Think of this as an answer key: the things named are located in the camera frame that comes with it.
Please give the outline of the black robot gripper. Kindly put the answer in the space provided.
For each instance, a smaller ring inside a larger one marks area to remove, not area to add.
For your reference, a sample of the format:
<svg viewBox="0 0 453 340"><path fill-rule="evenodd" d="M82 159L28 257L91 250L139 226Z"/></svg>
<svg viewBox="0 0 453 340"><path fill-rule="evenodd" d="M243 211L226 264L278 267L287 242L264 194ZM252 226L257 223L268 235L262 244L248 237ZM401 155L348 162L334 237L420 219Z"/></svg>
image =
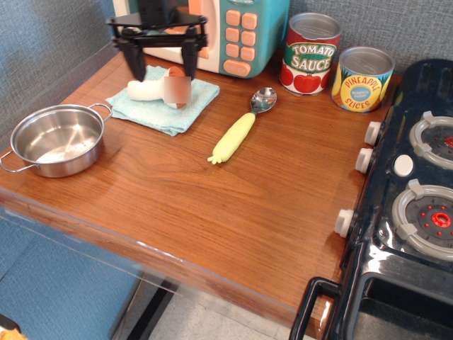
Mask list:
<svg viewBox="0 0 453 340"><path fill-rule="evenodd" d="M198 50L208 43L206 23L204 16L179 9L174 1L138 1L135 13L107 21L113 42L137 81L144 81L146 75L144 47L181 47L185 75L194 77Z"/></svg>

